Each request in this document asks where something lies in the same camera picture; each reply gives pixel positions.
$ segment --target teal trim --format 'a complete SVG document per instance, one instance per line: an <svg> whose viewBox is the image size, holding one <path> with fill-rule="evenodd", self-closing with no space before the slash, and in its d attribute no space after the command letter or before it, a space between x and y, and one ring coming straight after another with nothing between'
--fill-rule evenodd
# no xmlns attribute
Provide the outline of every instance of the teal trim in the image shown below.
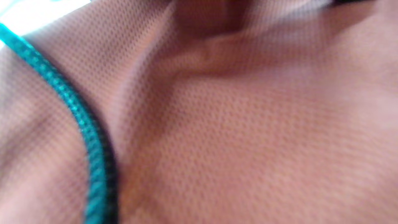
<svg viewBox="0 0 398 224"><path fill-rule="evenodd" d="M0 40L40 74L76 119L86 145L90 172L84 224L117 224L117 169L105 132L83 98L31 44L4 24L0 24Z"/></svg>

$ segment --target teal piping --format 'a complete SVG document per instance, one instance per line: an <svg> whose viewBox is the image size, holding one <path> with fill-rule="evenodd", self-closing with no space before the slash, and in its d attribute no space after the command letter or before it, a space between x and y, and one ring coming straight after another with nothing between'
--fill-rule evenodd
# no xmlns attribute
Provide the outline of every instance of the teal piping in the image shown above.
<svg viewBox="0 0 398 224"><path fill-rule="evenodd" d="M0 24L0 40L29 64L66 104L87 149L89 189L84 224L117 224L117 169L111 144L72 85L30 43Z"/></svg>

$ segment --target perforated fabric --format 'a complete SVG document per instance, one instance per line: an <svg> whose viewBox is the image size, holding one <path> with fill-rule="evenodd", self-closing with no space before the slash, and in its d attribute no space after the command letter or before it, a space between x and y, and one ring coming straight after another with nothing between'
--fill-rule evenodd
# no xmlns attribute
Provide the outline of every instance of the perforated fabric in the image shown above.
<svg viewBox="0 0 398 224"><path fill-rule="evenodd" d="M96 0L26 39L108 131L121 223L389 224L396 12L396 0ZM0 223L82 223L77 124L0 54Z"/></svg>

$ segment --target pink fabric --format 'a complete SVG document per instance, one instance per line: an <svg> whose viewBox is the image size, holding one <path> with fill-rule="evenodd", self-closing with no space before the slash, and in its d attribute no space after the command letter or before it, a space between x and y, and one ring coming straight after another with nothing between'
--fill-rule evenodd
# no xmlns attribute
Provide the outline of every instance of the pink fabric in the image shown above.
<svg viewBox="0 0 398 224"><path fill-rule="evenodd" d="M105 124L122 224L398 223L398 1L96 0L26 38ZM0 223L81 223L85 148L0 53Z"/></svg>

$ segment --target bright window light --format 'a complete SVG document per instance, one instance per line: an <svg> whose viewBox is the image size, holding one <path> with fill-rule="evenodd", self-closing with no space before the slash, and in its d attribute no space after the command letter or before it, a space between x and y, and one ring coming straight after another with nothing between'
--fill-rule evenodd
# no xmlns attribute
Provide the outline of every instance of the bright window light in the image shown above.
<svg viewBox="0 0 398 224"><path fill-rule="evenodd" d="M90 0L0 0L0 22L24 35L88 3Z"/></svg>

